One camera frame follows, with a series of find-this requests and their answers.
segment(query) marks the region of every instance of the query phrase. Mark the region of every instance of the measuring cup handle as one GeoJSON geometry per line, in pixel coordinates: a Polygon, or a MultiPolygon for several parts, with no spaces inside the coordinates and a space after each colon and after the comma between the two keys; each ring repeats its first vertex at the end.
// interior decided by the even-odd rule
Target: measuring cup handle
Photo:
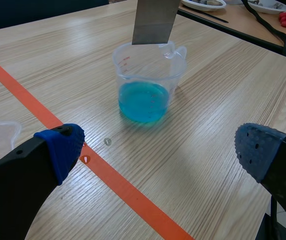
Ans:
{"type": "Polygon", "coordinates": [[[179,47],[176,49],[175,52],[179,53],[179,54],[182,56],[183,59],[186,58],[186,54],[187,54],[187,49],[186,49],[186,47],[184,47],[184,46],[179,46],[179,47]]]}

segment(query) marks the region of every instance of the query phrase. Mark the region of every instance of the table surface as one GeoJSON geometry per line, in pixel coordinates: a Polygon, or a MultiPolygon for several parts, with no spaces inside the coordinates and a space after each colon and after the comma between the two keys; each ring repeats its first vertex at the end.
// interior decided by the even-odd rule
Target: table surface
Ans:
{"type": "MultiPolygon", "coordinates": [[[[187,71],[164,119],[137,124],[119,112],[111,59],[131,40],[135,9],[129,0],[0,29],[0,65],[195,239],[255,239],[269,194],[238,163],[234,133],[246,122],[286,132],[286,57],[178,15],[170,39],[187,47],[187,71]]],[[[19,144],[45,129],[1,83],[0,121],[22,124],[19,144]]],[[[79,162],[27,239],[161,237],[79,162]]]]}
{"type": "MultiPolygon", "coordinates": [[[[217,11],[208,12],[209,14],[218,17],[220,19],[228,21],[228,23],[224,23],[213,19],[211,17],[205,16],[198,12],[195,12],[192,8],[184,6],[182,3],[180,4],[180,9],[185,10],[189,13],[198,15],[202,18],[210,20],[212,22],[218,23],[222,26],[229,27],[230,29],[234,29],[236,31],[254,36],[256,38],[265,40],[267,42],[283,45],[283,42],[276,38],[273,34],[271,34],[265,27],[263,27],[256,18],[244,7],[244,5],[226,5],[226,8],[219,9],[217,11]]],[[[272,25],[275,29],[286,34],[286,27],[282,27],[278,21],[278,15],[276,14],[264,14],[258,12],[258,14],[269,24],[272,25]]]]}

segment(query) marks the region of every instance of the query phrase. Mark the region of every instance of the blue liquid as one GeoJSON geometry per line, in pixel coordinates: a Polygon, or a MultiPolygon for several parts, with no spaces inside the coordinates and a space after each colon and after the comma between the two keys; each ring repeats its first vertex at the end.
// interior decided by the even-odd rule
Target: blue liquid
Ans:
{"type": "Polygon", "coordinates": [[[119,88],[119,108],[134,121],[159,120],[166,113],[168,101],[168,91],[158,84],[137,81],[119,88]]]}

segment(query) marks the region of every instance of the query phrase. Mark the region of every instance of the black cable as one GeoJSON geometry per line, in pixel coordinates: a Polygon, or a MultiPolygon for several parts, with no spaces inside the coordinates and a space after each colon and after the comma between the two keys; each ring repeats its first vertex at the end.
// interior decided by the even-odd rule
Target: black cable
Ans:
{"type": "Polygon", "coordinates": [[[273,28],[267,21],[265,21],[264,19],[262,19],[258,13],[252,9],[247,0],[242,0],[244,6],[246,7],[246,9],[251,13],[253,14],[255,17],[256,17],[256,20],[262,24],[270,33],[272,33],[274,36],[280,38],[282,41],[283,41],[283,44],[284,44],[284,47],[283,47],[283,50],[282,50],[282,55],[286,57],[286,34],[279,31],[279,30],[276,30],[275,28],[273,28]]]}
{"type": "Polygon", "coordinates": [[[281,234],[278,229],[277,223],[277,201],[273,196],[271,197],[271,235],[274,240],[281,240],[281,234]]]}

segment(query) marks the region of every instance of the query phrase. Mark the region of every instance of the clear plastic cup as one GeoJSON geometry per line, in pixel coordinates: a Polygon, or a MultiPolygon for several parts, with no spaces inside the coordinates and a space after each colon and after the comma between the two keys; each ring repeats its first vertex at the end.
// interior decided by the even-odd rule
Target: clear plastic cup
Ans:
{"type": "Polygon", "coordinates": [[[115,49],[119,108],[128,118],[159,120],[167,111],[177,84],[186,70],[186,47],[175,44],[132,45],[115,49]]]}

